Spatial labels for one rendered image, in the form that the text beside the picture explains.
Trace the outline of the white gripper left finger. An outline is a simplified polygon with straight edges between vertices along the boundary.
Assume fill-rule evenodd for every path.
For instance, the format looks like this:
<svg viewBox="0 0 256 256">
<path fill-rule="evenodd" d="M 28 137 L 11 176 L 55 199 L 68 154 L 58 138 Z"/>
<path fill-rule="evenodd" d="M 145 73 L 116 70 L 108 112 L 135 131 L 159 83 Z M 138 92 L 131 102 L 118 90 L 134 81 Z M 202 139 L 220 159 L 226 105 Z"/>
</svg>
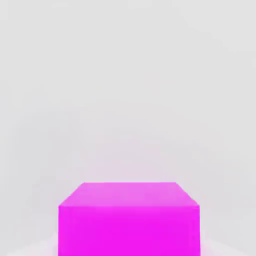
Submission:
<svg viewBox="0 0 256 256">
<path fill-rule="evenodd" d="M 58 256 L 58 235 L 55 233 L 47 240 L 18 249 L 8 256 Z"/>
</svg>

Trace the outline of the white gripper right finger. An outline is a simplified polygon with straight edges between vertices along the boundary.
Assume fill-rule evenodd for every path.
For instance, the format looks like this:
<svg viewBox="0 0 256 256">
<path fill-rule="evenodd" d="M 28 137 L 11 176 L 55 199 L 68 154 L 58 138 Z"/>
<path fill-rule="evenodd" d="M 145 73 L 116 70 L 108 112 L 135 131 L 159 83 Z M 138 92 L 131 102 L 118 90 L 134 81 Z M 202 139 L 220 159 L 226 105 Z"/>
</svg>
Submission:
<svg viewBox="0 0 256 256">
<path fill-rule="evenodd" d="M 240 256 L 240 252 L 220 242 L 203 239 L 201 241 L 201 256 Z"/>
</svg>

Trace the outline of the small magenta cube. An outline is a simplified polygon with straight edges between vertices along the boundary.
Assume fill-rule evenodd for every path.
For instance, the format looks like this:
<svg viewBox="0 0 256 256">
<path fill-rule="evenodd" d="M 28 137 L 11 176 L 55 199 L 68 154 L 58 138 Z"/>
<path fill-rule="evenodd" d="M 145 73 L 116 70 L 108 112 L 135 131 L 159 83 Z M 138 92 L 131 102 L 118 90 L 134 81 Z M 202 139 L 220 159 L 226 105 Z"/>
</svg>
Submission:
<svg viewBox="0 0 256 256">
<path fill-rule="evenodd" d="M 86 182 L 58 207 L 58 256 L 201 256 L 200 206 L 175 182 Z"/>
</svg>

